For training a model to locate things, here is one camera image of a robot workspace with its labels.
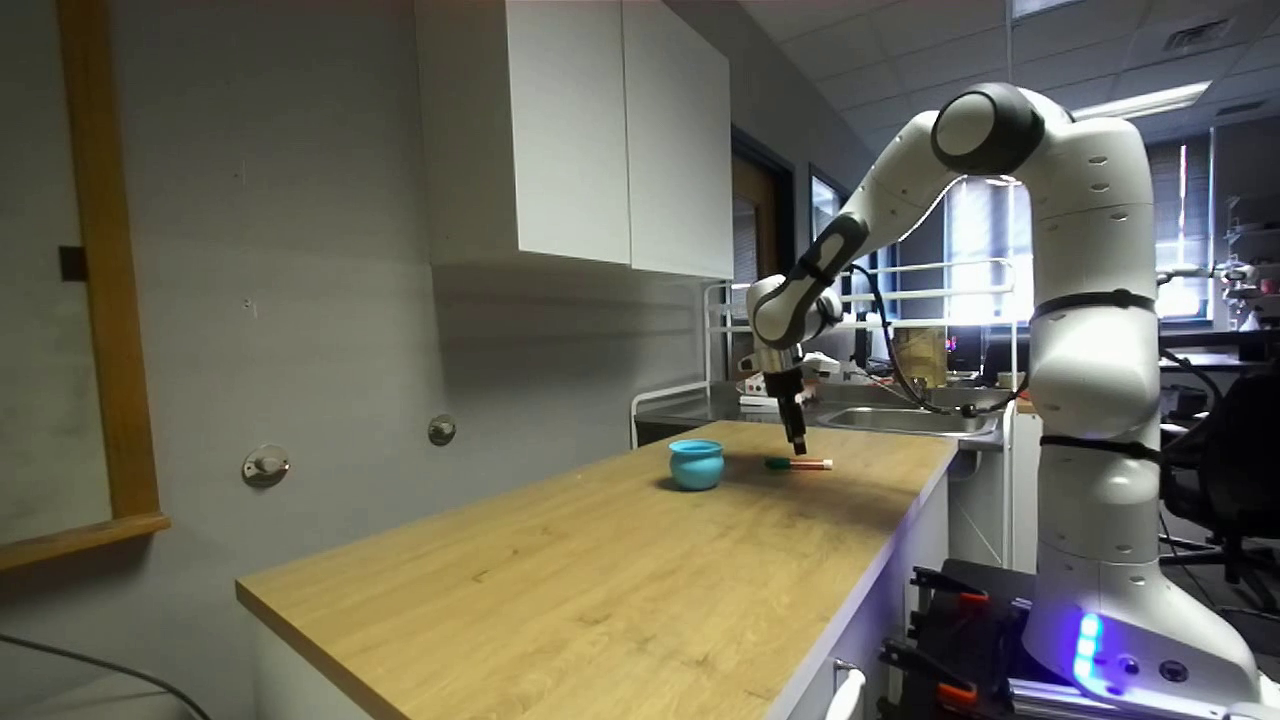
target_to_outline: chair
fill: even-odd
[[[1280,374],[1239,374],[1187,437],[1162,446],[1161,500],[1209,527],[1209,542],[1169,540],[1162,564],[1225,564],[1275,604],[1265,577],[1280,564],[1244,540],[1280,540]]]

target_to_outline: wooden countertop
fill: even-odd
[[[646,444],[259,577],[237,597],[372,714],[765,714],[943,476],[943,437],[706,422],[713,490]]]

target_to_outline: ceiling light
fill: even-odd
[[[1074,118],[1083,118],[1083,115],[1127,115],[1127,118],[1131,115],[1161,115],[1161,110],[1192,107],[1205,93],[1209,93],[1209,81],[1177,82],[1177,89],[1143,93],[1143,96],[1120,96],[1109,103],[1074,107]]]
[[[1059,2],[1072,2],[1072,0],[1006,0],[1006,15],[1013,18],[1024,18],[1024,15],[1039,15],[1039,11],[1051,11]]]

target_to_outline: kitchen island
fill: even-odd
[[[663,444],[259,577],[264,714],[815,714],[939,564],[948,437],[704,422],[724,485]]]

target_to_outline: cabinet door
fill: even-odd
[[[624,0],[632,265],[733,275],[726,61],[660,0]]]
[[[626,265],[621,22],[615,0],[509,0],[518,250]]]

